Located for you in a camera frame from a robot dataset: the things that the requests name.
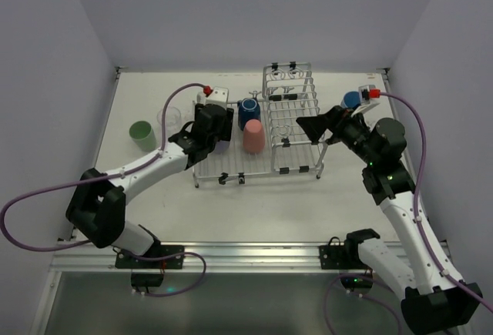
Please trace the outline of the lavender plastic cup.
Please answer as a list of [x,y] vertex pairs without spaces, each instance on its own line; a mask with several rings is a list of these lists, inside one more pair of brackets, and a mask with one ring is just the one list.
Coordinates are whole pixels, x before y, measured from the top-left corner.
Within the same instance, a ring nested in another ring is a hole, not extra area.
[[213,150],[213,153],[214,154],[223,154],[225,153],[225,151],[228,150],[228,148],[230,147],[230,142],[229,141],[219,141],[216,146],[215,146],[215,149]]

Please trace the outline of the light blue plastic cup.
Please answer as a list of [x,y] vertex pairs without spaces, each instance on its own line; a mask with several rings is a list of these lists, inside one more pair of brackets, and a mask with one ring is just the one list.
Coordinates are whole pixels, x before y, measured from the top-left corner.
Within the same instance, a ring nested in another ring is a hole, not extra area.
[[340,105],[346,109],[356,109],[361,105],[360,93],[357,91],[346,92],[341,100]]

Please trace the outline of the clear plastic tumbler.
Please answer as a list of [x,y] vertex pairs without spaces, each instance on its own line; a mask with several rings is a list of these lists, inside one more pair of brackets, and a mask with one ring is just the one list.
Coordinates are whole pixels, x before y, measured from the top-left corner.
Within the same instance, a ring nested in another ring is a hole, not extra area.
[[156,115],[156,120],[161,128],[165,128],[168,134],[173,134],[181,130],[182,118],[181,112],[174,106],[169,106],[166,110],[165,123],[163,123],[163,109],[160,109]]

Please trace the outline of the green plastic cup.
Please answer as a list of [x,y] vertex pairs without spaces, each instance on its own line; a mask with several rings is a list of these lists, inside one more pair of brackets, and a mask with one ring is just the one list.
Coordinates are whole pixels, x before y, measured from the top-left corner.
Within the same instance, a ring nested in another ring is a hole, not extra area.
[[156,137],[151,124],[147,121],[134,122],[129,127],[131,140],[144,152],[152,152],[156,147]]

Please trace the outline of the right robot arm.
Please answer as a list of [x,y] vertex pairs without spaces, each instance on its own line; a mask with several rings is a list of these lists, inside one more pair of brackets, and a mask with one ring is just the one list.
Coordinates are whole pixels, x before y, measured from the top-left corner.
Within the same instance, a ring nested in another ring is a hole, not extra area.
[[482,292],[478,284],[464,281],[429,225],[416,185],[401,161],[407,146],[404,126],[383,118],[369,128],[362,114],[341,106],[296,121],[311,142],[330,131],[328,145],[341,142],[365,162],[365,189],[394,227],[409,262],[392,253],[372,229],[347,234],[347,257],[377,272],[399,299],[413,333],[429,334],[466,324]]

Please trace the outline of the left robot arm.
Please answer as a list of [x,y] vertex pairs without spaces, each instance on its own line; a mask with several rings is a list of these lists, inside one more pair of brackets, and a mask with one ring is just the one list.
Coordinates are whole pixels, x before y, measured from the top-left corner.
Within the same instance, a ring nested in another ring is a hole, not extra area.
[[197,104],[195,118],[170,136],[161,149],[120,169],[82,174],[65,216],[98,248],[112,246],[143,256],[158,239],[126,220],[126,206],[162,179],[203,161],[220,141],[231,138],[234,111],[216,104]]

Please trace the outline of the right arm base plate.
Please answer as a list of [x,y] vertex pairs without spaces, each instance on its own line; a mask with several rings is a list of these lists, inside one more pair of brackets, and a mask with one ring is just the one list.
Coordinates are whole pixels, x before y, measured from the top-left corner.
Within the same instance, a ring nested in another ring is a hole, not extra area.
[[320,268],[322,270],[366,270],[369,266],[353,258],[344,245],[318,246]]

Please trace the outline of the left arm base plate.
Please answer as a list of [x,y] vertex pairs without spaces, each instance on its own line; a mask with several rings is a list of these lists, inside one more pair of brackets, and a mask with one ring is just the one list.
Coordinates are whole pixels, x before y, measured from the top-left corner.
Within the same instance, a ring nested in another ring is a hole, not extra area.
[[116,269],[123,270],[181,270],[184,259],[183,245],[151,246],[143,256],[133,256],[127,252],[118,253]]

